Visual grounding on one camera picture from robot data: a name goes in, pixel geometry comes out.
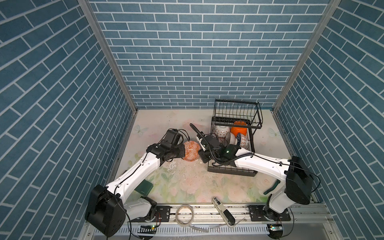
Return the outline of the green patterned ceramic bowl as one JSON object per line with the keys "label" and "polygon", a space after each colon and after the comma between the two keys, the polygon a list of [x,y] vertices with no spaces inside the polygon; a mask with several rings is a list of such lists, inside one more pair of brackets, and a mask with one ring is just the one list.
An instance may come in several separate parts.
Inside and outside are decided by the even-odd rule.
{"label": "green patterned ceramic bowl", "polygon": [[229,126],[215,126],[214,133],[218,138],[225,138],[230,132],[231,128]]}

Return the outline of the blue triangle patterned bowl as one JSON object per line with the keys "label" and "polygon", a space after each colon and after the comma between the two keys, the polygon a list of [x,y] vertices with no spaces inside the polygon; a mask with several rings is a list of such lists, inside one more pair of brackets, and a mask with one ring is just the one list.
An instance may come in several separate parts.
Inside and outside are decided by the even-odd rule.
{"label": "blue triangle patterned bowl", "polygon": [[241,148],[248,148],[248,139],[245,135],[238,133],[237,136],[237,145],[240,146]]}

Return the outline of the orange plastic bowl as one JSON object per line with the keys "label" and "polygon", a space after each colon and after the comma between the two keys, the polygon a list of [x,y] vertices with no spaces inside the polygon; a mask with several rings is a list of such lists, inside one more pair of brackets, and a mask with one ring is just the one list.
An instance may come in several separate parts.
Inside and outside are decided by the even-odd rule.
{"label": "orange plastic bowl", "polygon": [[231,133],[236,137],[238,134],[242,134],[244,136],[247,135],[247,123],[244,121],[235,121],[234,125],[231,127]]}

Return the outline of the black wire dish rack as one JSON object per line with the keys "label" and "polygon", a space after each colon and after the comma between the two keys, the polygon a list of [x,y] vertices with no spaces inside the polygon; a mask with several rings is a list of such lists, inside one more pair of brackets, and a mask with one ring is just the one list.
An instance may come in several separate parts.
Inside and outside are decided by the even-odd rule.
{"label": "black wire dish rack", "polygon": [[216,99],[211,120],[211,134],[225,147],[237,145],[255,151],[254,135],[263,126],[258,102]]}

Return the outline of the red striped ceramic bowl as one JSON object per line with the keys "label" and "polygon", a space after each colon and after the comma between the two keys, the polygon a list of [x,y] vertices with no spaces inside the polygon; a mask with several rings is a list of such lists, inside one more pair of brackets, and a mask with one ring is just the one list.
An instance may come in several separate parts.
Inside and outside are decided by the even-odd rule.
{"label": "red striped ceramic bowl", "polygon": [[227,135],[226,135],[226,141],[229,145],[236,145],[238,140],[237,138],[235,137],[235,135],[231,132],[228,132]]}

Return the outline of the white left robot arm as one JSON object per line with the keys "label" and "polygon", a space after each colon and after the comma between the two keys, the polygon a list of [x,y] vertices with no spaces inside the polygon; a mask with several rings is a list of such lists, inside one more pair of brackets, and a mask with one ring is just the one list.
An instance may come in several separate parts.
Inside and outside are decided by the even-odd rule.
{"label": "white left robot arm", "polygon": [[179,130],[168,129],[157,144],[148,146],[145,154],[129,170],[106,186],[95,186],[90,192],[86,221],[110,238],[131,220],[153,220],[157,215],[157,202],[151,198],[141,197],[127,206],[124,204],[148,175],[165,162],[185,156],[183,141]]}

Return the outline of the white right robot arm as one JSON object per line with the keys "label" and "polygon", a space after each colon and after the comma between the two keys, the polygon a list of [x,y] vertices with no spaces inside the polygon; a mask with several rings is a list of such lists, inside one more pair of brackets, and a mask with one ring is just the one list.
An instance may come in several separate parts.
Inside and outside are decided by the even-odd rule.
{"label": "white right robot arm", "polygon": [[199,154],[204,163],[213,161],[214,166],[249,169],[271,176],[282,184],[277,192],[268,196],[263,207],[263,214],[268,220],[278,220],[294,204],[310,203],[315,174],[300,158],[278,159],[248,151],[238,145],[224,146],[215,137],[202,133],[197,135],[197,140],[202,148]]}

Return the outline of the dark green sponge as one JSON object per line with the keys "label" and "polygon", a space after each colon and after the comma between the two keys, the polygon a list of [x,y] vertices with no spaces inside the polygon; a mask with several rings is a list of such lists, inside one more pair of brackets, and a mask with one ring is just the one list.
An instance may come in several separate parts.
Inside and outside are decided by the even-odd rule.
{"label": "dark green sponge", "polygon": [[154,185],[147,181],[143,180],[136,188],[135,191],[141,194],[143,197],[146,197],[149,195],[151,190],[153,189]]}

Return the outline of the black silver handheld scanner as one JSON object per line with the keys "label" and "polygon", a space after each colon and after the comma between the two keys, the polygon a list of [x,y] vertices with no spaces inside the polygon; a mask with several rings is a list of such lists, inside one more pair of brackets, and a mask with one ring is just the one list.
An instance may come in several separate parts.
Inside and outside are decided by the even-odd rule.
{"label": "black silver handheld scanner", "polygon": [[212,198],[212,203],[219,212],[220,216],[223,218],[225,223],[228,226],[234,226],[236,220],[234,216],[230,213],[230,211],[221,203],[221,201],[217,197]]}

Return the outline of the green handled pliers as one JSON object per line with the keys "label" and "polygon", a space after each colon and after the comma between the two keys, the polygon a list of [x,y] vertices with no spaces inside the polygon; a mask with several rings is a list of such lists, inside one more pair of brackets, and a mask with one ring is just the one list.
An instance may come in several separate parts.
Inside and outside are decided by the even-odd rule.
{"label": "green handled pliers", "polygon": [[266,190],[263,192],[263,194],[267,196],[270,192],[272,192],[273,190],[275,190],[276,187],[277,187],[280,183],[281,183],[280,180],[276,180],[276,181],[274,182],[274,184],[273,184],[270,188],[266,189]]}

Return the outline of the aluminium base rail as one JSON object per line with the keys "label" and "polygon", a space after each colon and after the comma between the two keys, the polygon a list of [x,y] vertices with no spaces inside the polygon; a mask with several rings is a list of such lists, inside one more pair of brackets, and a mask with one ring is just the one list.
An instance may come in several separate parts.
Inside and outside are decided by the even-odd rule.
{"label": "aluminium base rail", "polygon": [[292,205],[280,215],[278,220],[270,221],[263,214],[264,203],[225,203],[224,206],[234,216],[236,223],[228,226],[213,203],[158,204],[156,217],[151,221],[142,218],[132,220],[114,235],[154,237],[183,237],[208,235],[246,235],[282,232],[281,224],[319,224],[325,230],[334,221],[325,204]]}

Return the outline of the aluminium corner post left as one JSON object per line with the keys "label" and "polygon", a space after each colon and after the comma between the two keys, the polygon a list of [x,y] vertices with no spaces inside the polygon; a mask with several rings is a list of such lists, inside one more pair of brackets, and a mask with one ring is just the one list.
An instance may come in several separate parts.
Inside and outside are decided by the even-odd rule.
{"label": "aluminium corner post left", "polygon": [[127,85],[124,81],[124,78],[121,74],[121,71],[119,70],[119,67],[117,65],[117,62],[112,54],[112,51],[108,45],[108,42],[103,34],[103,31],[97,21],[97,18],[96,18],[96,15],[91,7],[91,4],[89,1],[86,1],[86,0],[78,0],[79,2],[79,5],[95,35],[95,38],[97,39],[106,59],[107,59],[107,62],[108,64],[110,65],[111,67],[111,70],[113,71],[115,77],[116,77],[116,80],[119,84],[119,86],[121,87],[124,95],[125,95],[125,98],[130,106],[130,108],[132,109],[134,115],[137,113],[138,109],[133,101],[133,98],[131,97],[130,95],[130,92],[127,88]]}

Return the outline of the aluminium corner post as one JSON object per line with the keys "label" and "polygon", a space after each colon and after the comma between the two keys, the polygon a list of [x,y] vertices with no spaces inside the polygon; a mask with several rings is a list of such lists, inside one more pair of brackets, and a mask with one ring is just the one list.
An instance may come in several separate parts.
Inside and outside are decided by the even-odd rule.
{"label": "aluminium corner post", "polygon": [[132,109],[134,115],[137,113],[138,109],[133,101],[133,98],[131,97],[130,95],[130,92],[127,88],[127,85],[124,81],[124,78],[121,74],[121,71],[119,70],[119,67],[117,65],[117,62],[112,54],[112,51],[108,45],[108,42],[103,34],[103,31],[97,21],[97,18],[96,18],[96,15],[91,7],[91,4],[89,1],[86,1],[86,0],[78,0],[79,2],[79,5],[95,35],[95,38],[97,39],[106,59],[107,59],[107,62],[108,64],[110,65],[111,67],[111,70],[113,71],[115,77],[116,77],[116,80],[119,84],[119,86],[121,87],[124,95],[125,95],[125,98],[130,106],[130,108]]}
{"label": "aluminium corner post", "polygon": [[331,1],[329,1],[328,5],[326,6],[324,13],[322,14],[319,22],[317,23],[316,27],[314,28],[314,31],[313,31],[311,37],[309,38],[302,54],[298,58],[298,62],[296,63],[295,67],[293,68],[291,75],[289,76],[286,84],[282,88],[280,95],[278,96],[276,102],[273,105],[273,108],[272,108],[273,115],[277,115],[277,112],[280,109],[280,107],[282,106],[283,101],[286,98],[290,88],[295,83],[296,78],[298,77],[300,71],[302,70],[304,64],[306,63],[309,55],[311,54],[312,50],[314,49],[314,47],[316,45],[316,43],[320,39],[323,31],[325,30],[331,17],[335,13],[340,2],[341,2],[341,0],[331,0]]}

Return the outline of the aluminium corner post right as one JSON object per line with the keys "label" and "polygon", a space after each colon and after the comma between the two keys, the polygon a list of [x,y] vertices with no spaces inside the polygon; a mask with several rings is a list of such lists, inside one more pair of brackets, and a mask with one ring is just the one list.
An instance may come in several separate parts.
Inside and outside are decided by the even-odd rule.
{"label": "aluminium corner post right", "polygon": [[286,84],[282,88],[280,95],[278,96],[276,102],[273,105],[273,108],[272,108],[273,115],[277,115],[277,112],[280,109],[280,107],[282,106],[283,101],[286,98],[290,88],[295,83],[296,78],[298,77],[300,71],[302,70],[304,64],[306,63],[309,55],[311,54],[312,50],[314,49],[314,47],[316,45],[316,43],[320,39],[323,31],[325,30],[331,17],[335,13],[340,2],[341,2],[341,0],[331,0],[331,1],[329,1],[328,5],[326,6],[324,13],[322,14],[319,22],[317,23],[316,27],[314,28],[314,31],[313,31],[311,37],[309,38],[302,54],[298,58],[298,62],[296,63],[295,67],[293,68],[291,75],[289,76]]}

